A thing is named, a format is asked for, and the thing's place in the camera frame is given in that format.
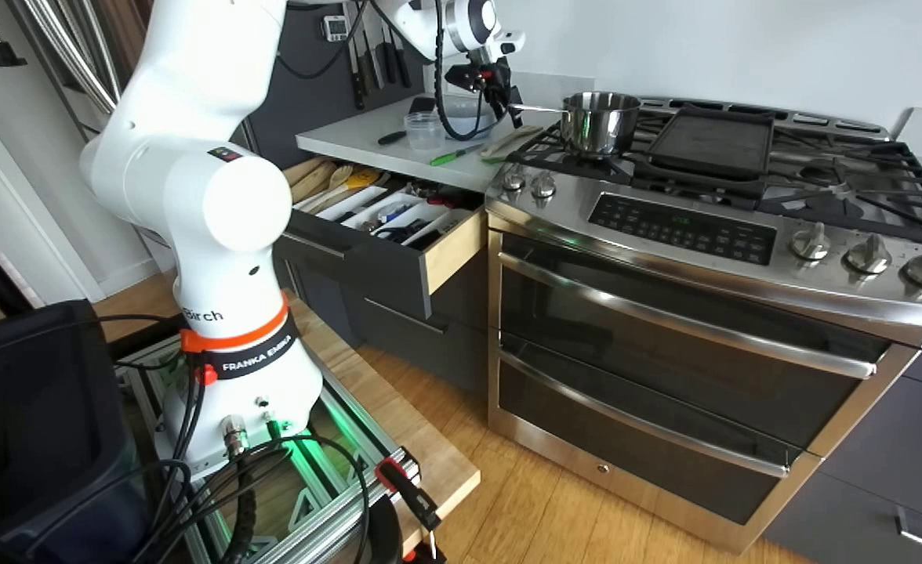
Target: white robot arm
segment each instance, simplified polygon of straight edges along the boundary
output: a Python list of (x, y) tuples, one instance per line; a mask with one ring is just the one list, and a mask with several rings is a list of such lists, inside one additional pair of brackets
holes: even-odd
[[(432, 6), (380, 3), (412, 47), (432, 50)], [(458, 50), (497, 35), (491, 3), (448, 6)], [(156, 0), (141, 63), (82, 155), (101, 205), (176, 253), (171, 293), (190, 326), (180, 343), (213, 366), (190, 431), (180, 392), (165, 402), (165, 442), (190, 436), (176, 456), (193, 478), (224, 464), (224, 431), (272, 417), (304, 431), (319, 394), (272, 272), (272, 243), (290, 213), (285, 177), (227, 144), (266, 97), (282, 18), (285, 0)]]

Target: white countertop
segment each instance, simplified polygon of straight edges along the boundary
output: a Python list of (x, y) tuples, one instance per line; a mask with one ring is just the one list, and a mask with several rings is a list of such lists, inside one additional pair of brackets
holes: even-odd
[[(434, 155), (448, 155), (458, 149), (471, 149), (479, 141), (444, 141), (442, 152), (412, 152), (407, 144), (407, 137), (380, 149), (377, 137), (401, 133), (403, 128), (403, 114), (407, 114), (409, 100), (397, 100), (323, 128), (310, 128), (297, 136), (297, 149), (306, 155), (319, 155), (319, 157), (333, 157), (333, 159), (348, 159), (348, 162), (359, 162), (359, 166), (374, 166), (374, 168), (389, 168), (397, 177), (409, 177), (409, 179), (425, 179), (425, 183), (442, 183), (450, 189), (466, 189), (466, 190), (484, 190), (488, 186), (488, 179), (495, 177), (497, 162), (484, 162), (479, 152), (471, 152), (465, 157), (458, 157), (455, 162), (444, 166), (429, 166), (429, 159)], [(510, 128), (510, 124), (497, 124), (485, 144), (503, 137)]]

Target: oven door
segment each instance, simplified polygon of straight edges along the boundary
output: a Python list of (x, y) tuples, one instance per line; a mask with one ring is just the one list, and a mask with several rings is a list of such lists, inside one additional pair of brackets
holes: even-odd
[(497, 267), (502, 412), (604, 461), (614, 432), (619, 449), (645, 450), (630, 472), (682, 498), (693, 494), (679, 491), (679, 471), (700, 472), (700, 461), (708, 468), (696, 491), (714, 490), (710, 478), (748, 479), (752, 498), (710, 509), (738, 523), (801, 450), (813, 456), (813, 439), (891, 348), (521, 235), (502, 237)]

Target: open drawer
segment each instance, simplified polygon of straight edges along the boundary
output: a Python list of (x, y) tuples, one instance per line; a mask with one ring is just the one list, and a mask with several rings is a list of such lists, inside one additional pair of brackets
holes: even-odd
[[(479, 195), (450, 189), (422, 189), (422, 195), (412, 195), (407, 183), (383, 186), (389, 195), (359, 205), (357, 213), (348, 213), (351, 198), (319, 206), (294, 205), (282, 237), (301, 267), (326, 272), (401, 315), (429, 316), (429, 296), (484, 247)], [(442, 201), (450, 205), (450, 220), (442, 222), (442, 229), (425, 229), (425, 235), (412, 233), (422, 235), (422, 246), (407, 246), (409, 237), (383, 237), (385, 233), (374, 229), (380, 213), (395, 215), (385, 220), (385, 227), (409, 227), (417, 206), (403, 209), (401, 201), (407, 198), (419, 201), (419, 206), (429, 206), (429, 201), (434, 201), (434, 206), (442, 206)]]

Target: oven handle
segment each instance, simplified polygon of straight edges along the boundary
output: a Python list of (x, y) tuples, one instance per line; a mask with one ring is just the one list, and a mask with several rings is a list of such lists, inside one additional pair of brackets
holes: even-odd
[(582, 392), (576, 392), (576, 388), (570, 388), (570, 385), (553, 380), (549, 373), (529, 366), (527, 360), (521, 360), (521, 356), (514, 356), (514, 355), (509, 355), (509, 350), (497, 350), (497, 356), (502, 356), (503, 365), (510, 365), (514, 370), (521, 370), (524, 375), (529, 375), (532, 382), (553, 388), (556, 394), (565, 394), (566, 402), (576, 402), (576, 404), (582, 404), (582, 408), (589, 408), (589, 412), (594, 412), (594, 415), (601, 415), (601, 417), (608, 417), (608, 420), (618, 420), (619, 427), (630, 427), (630, 431), (636, 431), (636, 432), (654, 436), (654, 439), (670, 442), (670, 445), (677, 445), (677, 449), (685, 449), (685, 450), (696, 450), (696, 456), (701, 456), (701, 457), (714, 457), (714, 461), (720, 461), (720, 464), (743, 468), (743, 471), (748, 471), (748, 472), (763, 472), (763, 478), (771, 478), (771, 479), (785, 479), (786, 471), (790, 471), (790, 468), (785, 468), (785, 464), (771, 464), (771, 461), (763, 461), (763, 457), (752, 457), (752, 456), (743, 456), (743, 450), (729, 450), (729, 449), (720, 449), (720, 445), (710, 445), (710, 442), (701, 442), (701, 439), (693, 439), (693, 436), (675, 432), (675, 431), (659, 427), (659, 424), (651, 424), (651, 420), (643, 420), (643, 417), (625, 415), (625, 412), (618, 412), (618, 408), (599, 402), (599, 398), (589, 398), (589, 394), (582, 394)]
[(561, 293), (572, 293), (576, 299), (604, 307), (604, 312), (618, 312), (625, 316), (670, 329), (670, 331), (682, 331), (701, 343), (714, 343), (733, 350), (745, 350), (745, 355), (757, 355), (757, 356), (771, 356), (771, 360), (785, 360), (785, 365), (796, 365), (796, 366), (810, 366), (810, 370), (821, 370), (821, 373), (834, 373), (834, 375), (847, 375), (847, 380), (869, 380), (875, 373), (875, 365), (869, 360), (853, 360), (853, 356), (837, 356), (837, 355), (825, 355), (825, 350), (810, 350), (810, 348), (796, 348), (786, 343), (771, 343), (763, 337), (748, 337), (748, 331), (738, 331), (738, 329), (725, 329), (725, 326), (710, 326), (693, 316), (679, 316), (670, 312), (659, 312), (591, 284), (582, 284), (576, 279), (557, 275), (553, 270), (543, 270), (536, 262), (527, 262), (514, 253), (497, 252), (502, 267), (529, 275), (549, 290), (561, 290)]

